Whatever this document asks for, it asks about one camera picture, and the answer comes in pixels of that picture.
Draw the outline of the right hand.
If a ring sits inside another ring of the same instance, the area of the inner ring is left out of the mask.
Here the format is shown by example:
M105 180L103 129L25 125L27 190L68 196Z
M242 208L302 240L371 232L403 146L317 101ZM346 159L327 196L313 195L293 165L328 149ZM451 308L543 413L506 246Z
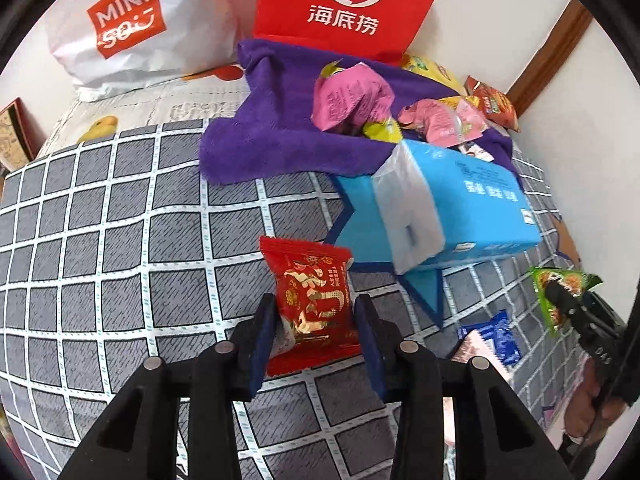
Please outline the right hand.
M600 389L596 363L593 358L588 358L582 371L582 382L575 389L564 413L564 430L572 439L582 439L588 444L600 441L626 411L627 404L620 398L611 398L596 410L593 402Z

